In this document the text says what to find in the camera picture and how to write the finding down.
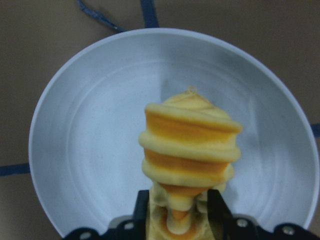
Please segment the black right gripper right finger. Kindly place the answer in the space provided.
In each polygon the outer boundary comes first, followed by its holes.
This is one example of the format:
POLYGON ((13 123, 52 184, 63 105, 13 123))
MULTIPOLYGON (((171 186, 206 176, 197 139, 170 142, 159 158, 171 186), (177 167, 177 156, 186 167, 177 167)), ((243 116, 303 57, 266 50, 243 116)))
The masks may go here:
POLYGON ((221 193, 216 189, 207 191, 207 218, 215 240, 230 239, 229 223, 233 216, 221 193))

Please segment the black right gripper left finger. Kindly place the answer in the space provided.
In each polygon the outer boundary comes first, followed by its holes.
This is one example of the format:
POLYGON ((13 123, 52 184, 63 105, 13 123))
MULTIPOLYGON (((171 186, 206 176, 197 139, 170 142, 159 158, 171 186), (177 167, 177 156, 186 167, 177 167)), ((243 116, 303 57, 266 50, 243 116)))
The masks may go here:
POLYGON ((137 194, 132 218, 134 221, 146 220, 149 205, 149 190, 140 190, 137 194))

